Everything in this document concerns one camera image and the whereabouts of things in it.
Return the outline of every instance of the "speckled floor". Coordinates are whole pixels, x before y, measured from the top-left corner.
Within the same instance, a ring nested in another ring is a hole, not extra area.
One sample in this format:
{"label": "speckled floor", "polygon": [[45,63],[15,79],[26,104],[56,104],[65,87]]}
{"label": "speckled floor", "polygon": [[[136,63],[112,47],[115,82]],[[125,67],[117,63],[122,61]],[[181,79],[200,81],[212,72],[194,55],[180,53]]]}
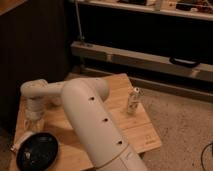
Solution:
{"label": "speckled floor", "polygon": [[[200,155],[213,141],[213,104],[143,89],[142,103],[163,146],[144,155],[151,171],[200,171]],[[12,137],[0,129],[0,170],[8,168]],[[211,147],[204,153],[206,170],[213,170]]]}

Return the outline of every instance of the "cable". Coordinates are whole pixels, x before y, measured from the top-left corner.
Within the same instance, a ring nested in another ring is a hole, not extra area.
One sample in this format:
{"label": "cable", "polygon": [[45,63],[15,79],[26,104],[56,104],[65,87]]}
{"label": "cable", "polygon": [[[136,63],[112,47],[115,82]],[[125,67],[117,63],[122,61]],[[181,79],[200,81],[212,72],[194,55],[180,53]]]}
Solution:
{"label": "cable", "polygon": [[213,150],[213,142],[211,142],[210,144],[207,144],[207,145],[203,148],[202,153],[201,153],[201,156],[200,156],[201,167],[202,167],[203,171],[206,171],[205,166],[204,166],[204,163],[203,163],[203,155],[204,155],[204,152],[206,151],[206,149],[207,149],[209,146],[212,146],[212,150]]}

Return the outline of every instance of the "black disc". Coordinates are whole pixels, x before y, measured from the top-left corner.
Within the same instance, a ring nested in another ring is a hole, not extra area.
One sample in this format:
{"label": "black disc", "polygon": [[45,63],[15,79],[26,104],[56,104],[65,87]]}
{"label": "black disc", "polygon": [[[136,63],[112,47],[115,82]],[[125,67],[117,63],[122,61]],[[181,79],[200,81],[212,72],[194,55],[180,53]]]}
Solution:
{"label": "black disc", "polygon": [[21,171],[43,171],[55,160],[58,142],[49,133],[37,133],[21,145],[16,163]]}

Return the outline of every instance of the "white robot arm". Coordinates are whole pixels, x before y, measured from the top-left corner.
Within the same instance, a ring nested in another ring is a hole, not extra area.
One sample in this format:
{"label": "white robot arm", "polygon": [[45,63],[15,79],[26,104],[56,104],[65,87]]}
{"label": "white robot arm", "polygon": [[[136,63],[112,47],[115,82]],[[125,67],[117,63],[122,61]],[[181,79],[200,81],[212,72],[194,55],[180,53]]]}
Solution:
{"label": "white robot arm", "polygon": [[65,114],[96,170],[148,170],[103,104],[109,94],[105,80],[78,78],[52,84],[38,80],[24,83],[21,92],[28,98],[27,112],[33,119],[42,116],[43,96],[61,96]]}

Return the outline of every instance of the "small white object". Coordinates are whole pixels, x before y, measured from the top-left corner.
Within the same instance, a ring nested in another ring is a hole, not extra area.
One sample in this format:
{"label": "small white object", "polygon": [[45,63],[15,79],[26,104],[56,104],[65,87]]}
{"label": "small white object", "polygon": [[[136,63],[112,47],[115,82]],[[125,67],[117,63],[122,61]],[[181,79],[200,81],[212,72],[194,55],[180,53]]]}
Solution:
{"label": "small white object", "polygon": [[134,114],[137,110],[138,104],[142,96],[142,91],[139,87],[134,87],[133,91],[129,94],[127,102],[127,113]]}

